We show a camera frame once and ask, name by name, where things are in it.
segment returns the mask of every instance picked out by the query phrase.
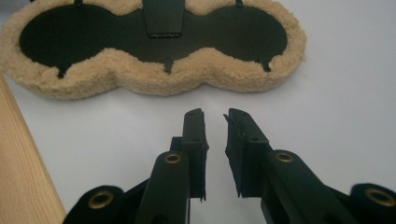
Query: wool pad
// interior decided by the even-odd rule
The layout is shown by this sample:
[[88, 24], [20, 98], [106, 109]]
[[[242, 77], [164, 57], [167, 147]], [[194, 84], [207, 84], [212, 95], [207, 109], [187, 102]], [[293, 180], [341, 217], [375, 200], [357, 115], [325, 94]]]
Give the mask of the wool pad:
[[[257, 18], [264, 17], [264, 14], [269, 15], [274, 19], [273, 21], [283, 27], [284, 37], [279, 35], [280, 31], [267, 32], [265, 31], [267, 28], [264, 27], [262, 33], [264, 35], [268, 33], [270, 40], [255, 41], [259, 45], [258, 48], [247, 47], [248, 42], [245, 43], [243, 39], [238, 40], [240, 37], [234, 38], [239, 42], [233, 41], [233, 33], [216, 34], [219, 30], [216, 27], [210, 28], [212, 30], [210, 34], [219, 36], [220, 41], [217, 45], [208, 42], [207, 39], [210, 40], [210, 38], [189, 39], [189, 33], [183, 33], [189, 29], [193, 30], [193, 27], [199, 27], [198, 25], [188, 26], [189, 29], [181, 31], [180, 38], [171, 40], [156, 40], [147, 34], [142, 34], [141, 40], [146, 42], [143, 48], [140, 48], [141, 53], [135, 53], [134, 50], [141, 47], [138, 44], [143, 42], [137, 42], [136, 46], [129, 47], [129, 49], [114, 47], [105, 41], [111, 39], [108, 34], [99, 33], [92, 38], [103, 41], [92, 41], [92, 45], [95, 43], [101, 43], [101, 45], [91, 50], [90, 53], [87, 53], [87, 50], [79, 53], [82, 47], [75, 50], [68, 46], [57, 51], [55, 47], [61, 45], [56, 41], [62, 43], [61, 38], [57, 37], [56, 41], [45, 39], [48, 38], [47, 35], [43, 35], [45, 40], [42, 43], [45, 45], [37, 46], [34, 39], [26, 35], [26, 30], [34, 27], [32, 24], [37, 19], [43, 18], [46, 13], [52, 13], [52, 11], [70, 7], [73, 4], [72, 0], [36, 0], [12, 15], [0, 33], [0, 71], [9, 75], [27, 90], [39, 95], [60, 100], [75, 100], [117, 87], [161, 96], [189, 91], [203, 83], [230, 91], [268, 91], [283, 83], [304, 59], [306, 36], [298, 20], [279, 3], [270, 0], [246, 0], [243, 2], [242, 9], [236, 8], [235, 1], [231, 0], [185, 1], [183, 21], [185, 24], [183, 25], [189, 24], [190, 21], [198, 24], [206, 19], [219, 21], [221, 11], [238, 14], [238, 10], [241, 13], [244, 10], [249, 14], [257, 13]], [[83, 4], [85, 8], [101, 8], [111, 14], [110, 16], [117, 17], [116, 19], [126, 18], [128, 15], [138, 17], [138, 13], [143, 14], [142, 8], [144, 9], [141, 0], [86, 0]], [[247, 25], [241, 24], [241, 28], [235, 24], [235, 27], [239, 29], [236, 32], [248, 33], [244, 31]], [[36, 34], [30, 32], [38, 36], [36, 40], [40, 40], [40, 35], [43, 33], [41, 31]], [[260, 39], [260, 34], [261, 32], [257, 31], [245, 35]], [[279, 43], [281, 45], [282, 38], [285, 47], [279, 51], [279, 48], [274, 48], [274, 45], [279, 45]], [[151, 46], [151, 43], [155, 41], [156, 43], [172, 41], [175, 45], [162, 50]], [[227, 41], [232, 46], [229, 51], [222, 47], [223, 42]], [[46, 60], [35, 56], [40, 53], [44, 55], [40, 57]]]

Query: wooden edge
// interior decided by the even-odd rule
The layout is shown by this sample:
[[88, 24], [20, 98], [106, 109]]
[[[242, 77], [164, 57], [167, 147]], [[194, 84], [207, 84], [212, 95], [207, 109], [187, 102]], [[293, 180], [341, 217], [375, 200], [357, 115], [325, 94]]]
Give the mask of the wooden edge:
[[65, 211], [0, 74], [0, 223], [62, 223]]

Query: black clip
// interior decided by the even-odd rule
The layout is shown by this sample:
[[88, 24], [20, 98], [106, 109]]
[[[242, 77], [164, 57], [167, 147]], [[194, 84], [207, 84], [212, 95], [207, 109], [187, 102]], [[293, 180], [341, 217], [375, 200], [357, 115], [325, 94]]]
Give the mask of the black clip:
[[185, 0], [143, 0], [149, 37], [179, 37], [183, 24]]

